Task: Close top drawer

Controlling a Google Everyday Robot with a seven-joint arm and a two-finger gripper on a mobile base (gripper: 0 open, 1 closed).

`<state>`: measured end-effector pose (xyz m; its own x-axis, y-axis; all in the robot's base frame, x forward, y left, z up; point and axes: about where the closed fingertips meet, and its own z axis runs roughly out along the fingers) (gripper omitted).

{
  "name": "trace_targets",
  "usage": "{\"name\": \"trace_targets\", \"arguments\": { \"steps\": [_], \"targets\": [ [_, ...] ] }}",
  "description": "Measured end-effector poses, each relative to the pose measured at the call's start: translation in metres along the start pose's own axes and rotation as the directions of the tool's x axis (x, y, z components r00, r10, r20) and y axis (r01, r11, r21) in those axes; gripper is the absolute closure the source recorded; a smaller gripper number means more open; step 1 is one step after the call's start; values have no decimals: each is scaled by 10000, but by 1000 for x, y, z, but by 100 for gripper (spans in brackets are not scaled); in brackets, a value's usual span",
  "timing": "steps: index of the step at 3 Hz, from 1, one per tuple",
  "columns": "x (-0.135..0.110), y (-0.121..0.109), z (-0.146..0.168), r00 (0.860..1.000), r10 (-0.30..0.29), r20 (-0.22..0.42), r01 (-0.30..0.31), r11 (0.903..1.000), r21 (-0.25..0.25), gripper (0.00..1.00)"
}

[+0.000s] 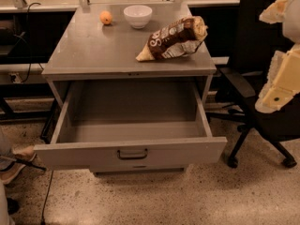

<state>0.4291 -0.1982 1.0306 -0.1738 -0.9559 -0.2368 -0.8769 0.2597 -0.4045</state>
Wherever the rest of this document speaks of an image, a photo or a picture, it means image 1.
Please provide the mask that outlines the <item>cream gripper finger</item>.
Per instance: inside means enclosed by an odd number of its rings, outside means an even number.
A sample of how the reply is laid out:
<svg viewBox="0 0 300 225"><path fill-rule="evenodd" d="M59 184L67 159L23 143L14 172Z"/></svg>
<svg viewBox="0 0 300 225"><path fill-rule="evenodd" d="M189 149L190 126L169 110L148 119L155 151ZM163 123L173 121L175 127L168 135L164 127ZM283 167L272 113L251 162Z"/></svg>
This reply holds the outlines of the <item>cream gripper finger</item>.
<svg viewBox="0 0 300 225"><path fill-rule="evenodd" d="M276 0L268 8L266 8L261 15L259 20L264 23L283 23L285 9L289 0Z"/></svg>

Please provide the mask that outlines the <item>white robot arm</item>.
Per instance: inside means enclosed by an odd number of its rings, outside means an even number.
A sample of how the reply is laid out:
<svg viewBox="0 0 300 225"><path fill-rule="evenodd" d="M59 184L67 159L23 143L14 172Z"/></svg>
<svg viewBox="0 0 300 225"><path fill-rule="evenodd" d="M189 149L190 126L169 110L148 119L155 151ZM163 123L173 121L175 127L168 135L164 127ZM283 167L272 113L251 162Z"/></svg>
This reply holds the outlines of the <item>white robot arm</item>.
<svg viewBox="0 0 300 225"><path fill-rule="evenodd" d="M279 111L300 93L300 0L276 0L261 15L264 23L282 23L285 38L293 42L287 52L275 51L255 103L260 113Z"/></svg>

